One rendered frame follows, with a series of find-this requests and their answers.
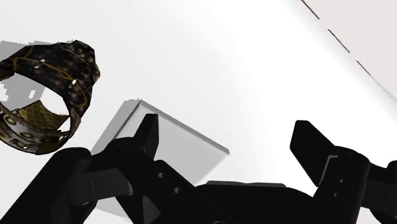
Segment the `flat white box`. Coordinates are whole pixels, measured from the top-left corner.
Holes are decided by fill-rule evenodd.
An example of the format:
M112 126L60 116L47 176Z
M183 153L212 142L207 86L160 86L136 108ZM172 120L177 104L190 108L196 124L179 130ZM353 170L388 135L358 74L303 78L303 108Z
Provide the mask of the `flat white box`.
M148 113L158 115L159 144L155 160L163 160L197 186L230 152L224 146L141 99L124 101L91 150L100 153L113 139L132 137Z

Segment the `dark patterned coiled belt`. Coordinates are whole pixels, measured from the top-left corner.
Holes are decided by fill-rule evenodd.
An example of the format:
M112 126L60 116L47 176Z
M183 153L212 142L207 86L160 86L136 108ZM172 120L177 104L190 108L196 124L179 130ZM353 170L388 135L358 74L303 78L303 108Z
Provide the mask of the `dark patterned coiled belt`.
M0 141L35 155L59 150L79 127L101 75L94 49L78 40L28 45L0 61L0 81L14 74L55 92L68 113L53 113L40 100L14 110L0 102Z

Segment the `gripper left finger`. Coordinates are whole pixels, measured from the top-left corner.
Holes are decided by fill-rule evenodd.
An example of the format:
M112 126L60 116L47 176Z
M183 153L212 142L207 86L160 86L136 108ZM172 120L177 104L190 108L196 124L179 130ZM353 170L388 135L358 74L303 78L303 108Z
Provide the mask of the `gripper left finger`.
M119 170L132 193L117 201L133 224L144 224L143 196L160 210L156 224L215 224L217 207L182 175L147 152L158 146L158 116L148 114L134 137L114 139L102 152L66 148L52 155L22 192L0 224L84 224L96 200L71 202L72 185L89 169Z

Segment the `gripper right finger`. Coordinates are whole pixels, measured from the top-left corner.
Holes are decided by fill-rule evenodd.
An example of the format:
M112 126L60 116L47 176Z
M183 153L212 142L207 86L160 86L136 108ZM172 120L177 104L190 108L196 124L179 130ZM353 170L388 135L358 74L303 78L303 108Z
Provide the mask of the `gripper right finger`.
M397 160L375 165L307 120L295 122L289 148L317 188L306 224L357 224L361 208L380 224L397 224Z

